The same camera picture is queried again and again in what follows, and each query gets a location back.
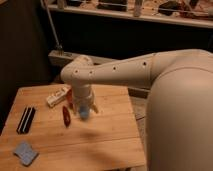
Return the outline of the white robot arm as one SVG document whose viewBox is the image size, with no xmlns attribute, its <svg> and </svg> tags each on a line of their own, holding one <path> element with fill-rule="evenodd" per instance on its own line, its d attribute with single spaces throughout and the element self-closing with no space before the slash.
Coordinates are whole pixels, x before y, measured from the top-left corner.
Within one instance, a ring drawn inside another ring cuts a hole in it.
<svg viewBox="0 0 213 171">
<path fill-rule="evenodd" d="M 61 78 L 75 107 L 92 105 L 93 84 L 148 89 L 148 170 L 213 171 L 213 52 L 174 50 L 102 65 L 81 55 Z"/>
</svg>

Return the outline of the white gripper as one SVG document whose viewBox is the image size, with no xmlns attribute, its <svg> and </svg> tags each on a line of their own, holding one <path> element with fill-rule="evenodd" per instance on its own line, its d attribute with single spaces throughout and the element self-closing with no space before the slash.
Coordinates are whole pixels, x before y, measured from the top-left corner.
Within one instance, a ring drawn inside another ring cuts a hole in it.
<svg viewBox="0 0 213 171">
<path fill-rule="evenodd" d="M 82 106 L 91 107 L 95 113 L 99 113 L 98 107 L 94 103 L 94 93 L 89 84 L 74 85 L 72 87 L 72 100 L 76 109 Z"/>
</svg>

